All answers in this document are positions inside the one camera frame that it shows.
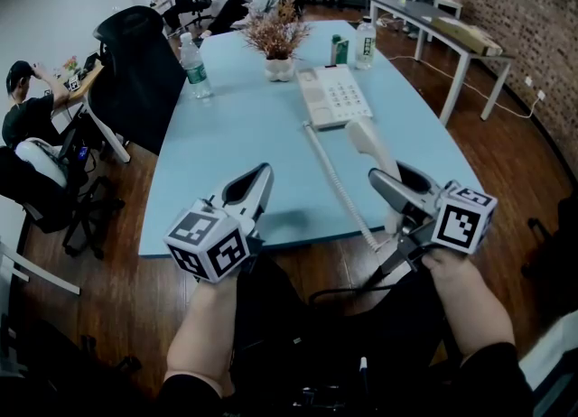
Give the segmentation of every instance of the blue table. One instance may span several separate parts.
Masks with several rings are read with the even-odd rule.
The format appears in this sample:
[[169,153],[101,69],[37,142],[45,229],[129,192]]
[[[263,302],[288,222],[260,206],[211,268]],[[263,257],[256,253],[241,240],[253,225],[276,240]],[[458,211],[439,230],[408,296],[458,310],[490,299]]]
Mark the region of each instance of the blue table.
[[[349,61],[354,63],[354,29],[345,21],[326,21],[312,23],[296,67],[327,65],[334,33],[350,40]],[[269,162],[275,174],[258,224],[268,248],[357,234],[302,128],[308,114],[296,78],[268,82],[264,58],[246,46],[239,32],[210,37],[201,54],[215,95],[192,99],[185,83],[156,164],[139,254],[168,256],[163,235],[179,211],[261,162]],[[377,52],[371,70],[353,70],[353,75],[396,159],[442,185],[457,180],[481,190],[434,112],[388,60]],[[369,185],[373,159],[358,154],[344,130],[321,133],[320,140],[369,227],[383,227],[389,207]]]

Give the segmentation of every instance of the black sleeve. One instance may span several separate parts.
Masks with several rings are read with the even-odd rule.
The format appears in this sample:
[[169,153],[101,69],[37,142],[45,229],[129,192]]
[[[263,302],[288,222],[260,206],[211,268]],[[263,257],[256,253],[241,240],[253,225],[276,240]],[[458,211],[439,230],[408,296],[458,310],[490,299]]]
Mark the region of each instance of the black sleeve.
[[50,116],[54,109],[54,95],[46,95],[45,97],[31,97],[26,102],[26,112],[28,116],[37,116],[39,114]]
[[485,347],[468,359],[452,384],[456,415],[528,415],[532,390],[510,343]]
[[190,416],[211,417],[222,412],[213,387],[192,375],[173,375],[164,382],[157,405],[164,415],[186,412]]

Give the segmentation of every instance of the black cap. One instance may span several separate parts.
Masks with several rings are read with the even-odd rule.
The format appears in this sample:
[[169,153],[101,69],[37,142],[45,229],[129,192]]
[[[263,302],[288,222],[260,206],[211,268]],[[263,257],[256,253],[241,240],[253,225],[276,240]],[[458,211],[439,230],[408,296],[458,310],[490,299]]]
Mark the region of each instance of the black cap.
[[8,94],[12,94],[18,86],[20,79],[28,79],[32,75],[34,75],[34,70],[28,62],[25,60],[15,62],[6,77],[6,90]]

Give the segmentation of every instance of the flower pot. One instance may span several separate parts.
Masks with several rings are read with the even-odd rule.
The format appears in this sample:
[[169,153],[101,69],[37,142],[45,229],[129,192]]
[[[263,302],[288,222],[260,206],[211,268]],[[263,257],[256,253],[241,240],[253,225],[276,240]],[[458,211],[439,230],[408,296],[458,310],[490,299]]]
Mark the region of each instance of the flower pot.
[[292,58],[265,61],[265,76],[269,81],[289,81],[294,73],[295,66]]

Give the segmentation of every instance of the man in light blue shirt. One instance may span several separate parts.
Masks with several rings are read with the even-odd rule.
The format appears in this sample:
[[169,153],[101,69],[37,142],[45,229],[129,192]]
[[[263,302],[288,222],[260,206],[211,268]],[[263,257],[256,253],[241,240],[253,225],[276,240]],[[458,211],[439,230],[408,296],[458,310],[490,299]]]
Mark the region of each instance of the man in light blue shirt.
[[256,17],[266,16],[275,11],[278,4],[279,0],[253,0],[248,5],[245,0],[228,0],[200,37],[205,39],[211,35],[228,32],[233,23],[244,19],[248,14]]

